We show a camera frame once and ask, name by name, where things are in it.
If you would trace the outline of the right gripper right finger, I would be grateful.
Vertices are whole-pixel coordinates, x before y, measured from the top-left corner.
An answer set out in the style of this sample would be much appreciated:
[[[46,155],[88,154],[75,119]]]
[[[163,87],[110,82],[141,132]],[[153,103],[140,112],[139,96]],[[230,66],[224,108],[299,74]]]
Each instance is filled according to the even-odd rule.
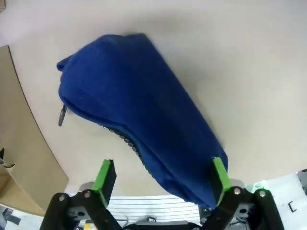
[[[272,193],[263,188],[251,193],[232,185],[218,157],[213,158],[210,182],[217,206],[201,226],[202,230],[225,230],[233,219],[244,223],[248,230],[284,229]]]

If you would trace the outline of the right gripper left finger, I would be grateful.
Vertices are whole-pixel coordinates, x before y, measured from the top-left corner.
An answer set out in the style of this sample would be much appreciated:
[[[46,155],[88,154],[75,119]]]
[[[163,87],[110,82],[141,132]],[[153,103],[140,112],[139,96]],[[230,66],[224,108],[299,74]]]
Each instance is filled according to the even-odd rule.
[[[121,230],[122,227],[107,209],[116,177],[113,160],[104,160],[90,189],[74,196],[54,194],[40,229],[75,230],[82,220],[91,220],[98,230]]]

